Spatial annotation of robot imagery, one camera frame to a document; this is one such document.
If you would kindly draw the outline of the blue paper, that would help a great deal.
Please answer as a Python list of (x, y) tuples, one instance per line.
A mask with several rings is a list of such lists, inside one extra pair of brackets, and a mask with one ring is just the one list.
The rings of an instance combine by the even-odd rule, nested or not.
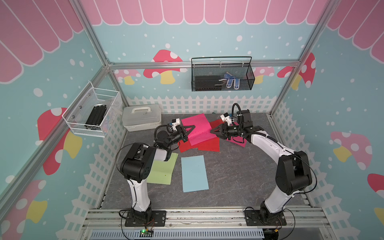
[(196, 192), (209, 189), (204, 156), (181, 158), (183, 192)]

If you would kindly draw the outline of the large green paper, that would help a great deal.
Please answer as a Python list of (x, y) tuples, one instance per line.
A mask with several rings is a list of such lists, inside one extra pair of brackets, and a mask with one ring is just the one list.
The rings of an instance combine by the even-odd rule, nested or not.
[(170, 159), (166, 162), (154, 161), (147, 182), (150, 184), (170, 185), (177, 158), (178, 154), (172, 153)]

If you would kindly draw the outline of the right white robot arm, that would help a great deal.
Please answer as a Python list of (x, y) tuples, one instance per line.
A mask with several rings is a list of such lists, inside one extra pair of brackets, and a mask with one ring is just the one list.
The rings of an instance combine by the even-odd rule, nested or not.
[(303, 151), (294, 151), (269, 135), (262, 127), (254, 126), (249, 110), (221, 115), (222, 124), (211, 133), (223, 140), (240, 137), (261, 149), (276, 164), (276, 187), (271, 195), (261, 203), (259, 210), (246, 208), (244, 213), (250, 226), (285, 225), (284, 209), (287, 203), (298, 194), (306, 194), (311, 184), (317, 183), (317, 177), (310, 167), (308, 155)]

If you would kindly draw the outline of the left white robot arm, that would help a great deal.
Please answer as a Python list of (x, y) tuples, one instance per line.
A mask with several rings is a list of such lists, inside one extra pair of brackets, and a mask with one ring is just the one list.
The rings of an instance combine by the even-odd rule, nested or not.
[(118, 171), (127, 180), (131, 194), (132, 206), (121, 214), (125, 227), (143, 226), (144, 231), (148, 226), (165, 225), (166, 211), (153, 211), (148, 195), (147, 178), (150, 175), (155, 161), (167, 162), (170, 160), (172, 146), (179, 142), (187, 142), (189, 134), (195, 129), (194, 125), (184, 126), (182, 123), (160, 125), (155, 128), (154, 144), (130, 144), (130, 149)]

